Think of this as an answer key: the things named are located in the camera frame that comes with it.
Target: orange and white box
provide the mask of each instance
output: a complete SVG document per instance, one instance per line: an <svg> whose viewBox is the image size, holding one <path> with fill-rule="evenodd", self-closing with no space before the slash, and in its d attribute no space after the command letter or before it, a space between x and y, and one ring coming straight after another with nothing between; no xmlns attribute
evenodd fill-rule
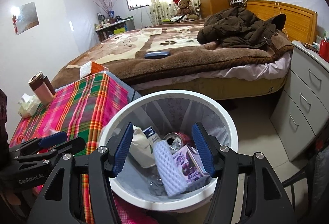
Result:
<svg viewBox="0 0 329 224"><path fill-rule="evenodd" d="M84 78L102 71L109 71L109 69L98 63L89 61L88 63L85 63L83 66L80 67L80 78Z"/></svg>

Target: wardrobe door handle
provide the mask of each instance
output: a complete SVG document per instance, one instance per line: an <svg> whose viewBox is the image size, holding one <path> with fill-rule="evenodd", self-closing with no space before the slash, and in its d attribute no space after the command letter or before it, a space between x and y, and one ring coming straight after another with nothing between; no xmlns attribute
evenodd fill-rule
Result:
<svg viewBox="0 0 329 224"><path fill-rule="evenodd" d="M309 106L311 106L311 103L309 103L309 102L305 99L305 97L302 95L302 93L300 93L300 96L305 100L305 102L306 102Z"/></svg>
<svg viewBox="0 0 329 224"><path fill-rule="evenodd" d="M295 120L292 118L291 114L290 114L290 118L292 119L293 123L298 127L299 124L296 124Z"/></svg>
<svg viewBox="0 0 329 224"><path fill-rule="evenodd" d="M320 81L320 82L322 82L322 79L320 79L320 78L318 78L310 69L309 69L309 72L313 75L313 76L315 76L316 78L317 78L317 80L318 81Z"/></svg>

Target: santa hat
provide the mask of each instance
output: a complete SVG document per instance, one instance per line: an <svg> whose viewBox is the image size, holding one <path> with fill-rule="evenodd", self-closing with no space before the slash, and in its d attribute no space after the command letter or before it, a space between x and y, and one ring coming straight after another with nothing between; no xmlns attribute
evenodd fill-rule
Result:
<svg viewBox="0 0 329 224"><path fill-rule="evenodd" d="M173 1L174 1L175 4L178 5L179 1L181 1L181 0L173 0Z"/></svg>

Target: nightstand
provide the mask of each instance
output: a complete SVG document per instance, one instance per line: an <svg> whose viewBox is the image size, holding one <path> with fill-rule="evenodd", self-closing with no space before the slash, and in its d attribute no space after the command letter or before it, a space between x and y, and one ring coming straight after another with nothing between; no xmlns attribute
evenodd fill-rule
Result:
<svg viewBox="0 0 329 224"><path fill-rule="evenodd" d="M271 116L290 161L303 152L328 123L329 63L299 41L279 102Z"/></svg>

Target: red jar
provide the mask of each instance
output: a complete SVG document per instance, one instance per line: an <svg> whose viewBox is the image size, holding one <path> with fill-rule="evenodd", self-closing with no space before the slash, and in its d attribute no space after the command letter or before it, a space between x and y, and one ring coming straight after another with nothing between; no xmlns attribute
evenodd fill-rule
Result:
<svg viewBox="0 0 329 224"><path fill-rule="evenodd" d="M329 62L329 38L324 38L321 41L319 56Z"/></svg>

